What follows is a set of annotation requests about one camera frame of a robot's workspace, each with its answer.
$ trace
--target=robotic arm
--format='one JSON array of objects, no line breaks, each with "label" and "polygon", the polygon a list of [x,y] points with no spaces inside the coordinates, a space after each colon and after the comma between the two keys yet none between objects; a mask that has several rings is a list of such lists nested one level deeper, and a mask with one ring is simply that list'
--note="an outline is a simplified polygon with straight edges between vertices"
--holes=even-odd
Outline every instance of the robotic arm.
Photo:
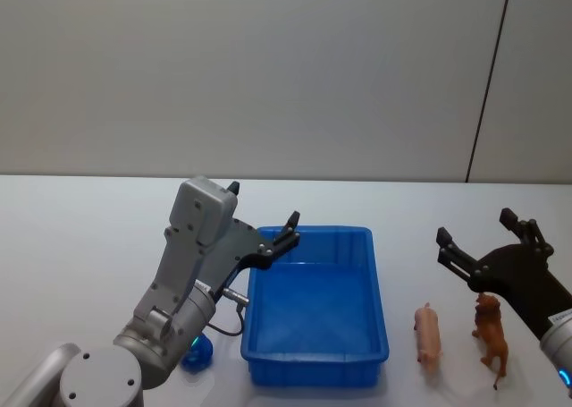
[{"label": "robotic arm", "polygon": [[519,221],[504,208],[500,223],[520,244],[495,249],[476,260],[455,244],[445,228],[439,228],[438,261],[465,280],[472,291],[497,293],[507,300],[540,340],[542,351],[572,397],[572,295],[548,271],[546,260],[554,249],[533,219]]},{"label": "robotic arm", "polygon": [[233,218],[239,184],[225,189],[199,176],[184,182],[172,207],[167,244],[153,283],[114,346],[81,352],[65,344],[16,388],[4,407],[142,407],[142,390],[160,386],[215,314],[243,269],[268,269],[296,247],[299,213],[276,238]]}]

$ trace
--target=pink pig toy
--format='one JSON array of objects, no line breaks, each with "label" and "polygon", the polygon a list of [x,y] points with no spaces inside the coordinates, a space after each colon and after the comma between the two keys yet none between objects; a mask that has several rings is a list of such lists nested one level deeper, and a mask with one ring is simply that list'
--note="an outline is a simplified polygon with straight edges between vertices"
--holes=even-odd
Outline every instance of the pink pig toy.
[{"label": "pink pig toy", "polygon": [[415,326],[417,338],[417,362],[429,374],[433,374],[439,366],[441,352],[441,338],[437,313],[429,307],[429,303],[415,312]]}]

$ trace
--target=blue toy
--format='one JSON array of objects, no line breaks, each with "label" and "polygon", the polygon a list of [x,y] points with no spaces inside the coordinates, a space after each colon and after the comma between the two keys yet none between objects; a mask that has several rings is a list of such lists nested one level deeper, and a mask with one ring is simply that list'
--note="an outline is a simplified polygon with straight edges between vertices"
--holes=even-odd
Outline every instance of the blue toy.
[{"label": "blue toy", "polygon": [[213,344],[201,334],[190,345],[189,350],[182,357],[181,366],[185,371],[195,374],[211,365],[213,359]]}]

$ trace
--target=white wall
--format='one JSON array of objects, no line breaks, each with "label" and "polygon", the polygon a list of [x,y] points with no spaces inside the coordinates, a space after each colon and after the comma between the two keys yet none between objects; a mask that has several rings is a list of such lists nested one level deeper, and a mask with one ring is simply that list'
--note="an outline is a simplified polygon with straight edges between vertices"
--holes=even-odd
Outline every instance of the white wall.
[{"label": "white wall", "polygon": [[572,0],[509,0],[471,181],[572,182]]},{"label": "white wall", "polygon": [[0,173],[464,180],[503,0],[0,0]]}]

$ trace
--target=blue tray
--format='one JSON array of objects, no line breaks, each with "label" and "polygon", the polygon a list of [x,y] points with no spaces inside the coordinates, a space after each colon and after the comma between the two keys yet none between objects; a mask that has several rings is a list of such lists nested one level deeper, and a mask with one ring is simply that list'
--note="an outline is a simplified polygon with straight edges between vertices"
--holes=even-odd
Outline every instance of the blue tray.
[{"label": "blue tray", "polygon": [[[259,232],[273,238],[280,227]],[[240,352],[263,386],[373,386],[389,357],[372,234],[301,226],[299,246],[251,270]]]}]

